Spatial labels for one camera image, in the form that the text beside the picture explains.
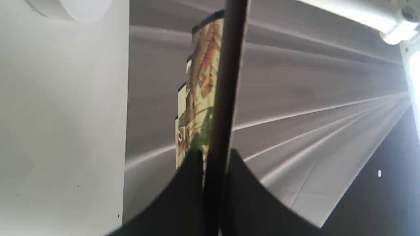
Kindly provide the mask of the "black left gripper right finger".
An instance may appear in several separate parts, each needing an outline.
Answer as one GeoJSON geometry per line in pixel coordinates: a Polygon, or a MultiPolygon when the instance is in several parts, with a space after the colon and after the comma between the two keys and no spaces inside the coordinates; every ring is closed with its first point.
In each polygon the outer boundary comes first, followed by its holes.
{"type": "Polygon", "coordinates": [[[223,236],[324,236],[274,197],[231,150],[221,214],[223,236]]]}

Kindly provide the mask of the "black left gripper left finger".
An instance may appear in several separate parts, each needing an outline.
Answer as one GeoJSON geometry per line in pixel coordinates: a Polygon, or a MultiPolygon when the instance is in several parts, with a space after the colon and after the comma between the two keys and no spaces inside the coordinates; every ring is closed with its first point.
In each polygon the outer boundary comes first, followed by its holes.
{"type": "Polygon", "coordinates": [[[110,236],[204,236],[202,152],[191,149],[164,190],[110,236]]]}

